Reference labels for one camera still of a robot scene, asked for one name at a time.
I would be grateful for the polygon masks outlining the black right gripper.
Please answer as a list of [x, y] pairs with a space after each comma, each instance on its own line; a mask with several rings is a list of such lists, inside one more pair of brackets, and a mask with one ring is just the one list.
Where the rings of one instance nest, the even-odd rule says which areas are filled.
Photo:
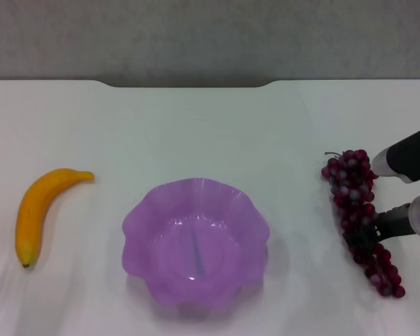
[[373, 252], [375, 245], [385, 239], [415, 235], [409, 220], [410, 203], [403, 204], [378, 214], [375, 226], [354, 227], [343, 232], [349, 250]]

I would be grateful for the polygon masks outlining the dark red grape bunch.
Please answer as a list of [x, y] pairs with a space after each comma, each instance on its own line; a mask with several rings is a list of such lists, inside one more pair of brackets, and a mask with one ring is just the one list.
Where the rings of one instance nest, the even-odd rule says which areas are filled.
[[[372, 203], [378, 175], [371, 169], [367, 152], [359, 149], [328, 154], [330, 158], [321, 169], [321, 177], [330, 184], [341, 233], [361, 224], [371, 224], [378, 214]], [[399, 299], [405, 296], [398, 268], [391, 262], [391, 252], [381, 243], [375, 245], [371, 253], [353, 252], [349, 248], [348, 251], [382, 297]]]

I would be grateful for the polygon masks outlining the yellow banana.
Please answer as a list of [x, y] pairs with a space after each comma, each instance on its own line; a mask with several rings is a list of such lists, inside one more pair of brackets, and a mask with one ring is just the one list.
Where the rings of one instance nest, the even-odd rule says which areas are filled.
[[20, 203], [15, 226], [15, 252], [24, 268], [34, 266], [38, 260], [45, 217], [54, 199], [71, 186], [94, 179], [90, 171], [55, 169], [30, 185]]

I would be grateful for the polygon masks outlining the purple wavy plastic bowl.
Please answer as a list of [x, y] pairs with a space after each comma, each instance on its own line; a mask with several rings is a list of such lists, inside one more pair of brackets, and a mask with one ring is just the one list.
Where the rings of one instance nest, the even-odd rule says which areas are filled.
[[249, 196], [207, 178], [159, 185], [125, 217], [122, 267], [168, 306], [228, 306], [263, 279], [270, 228]]

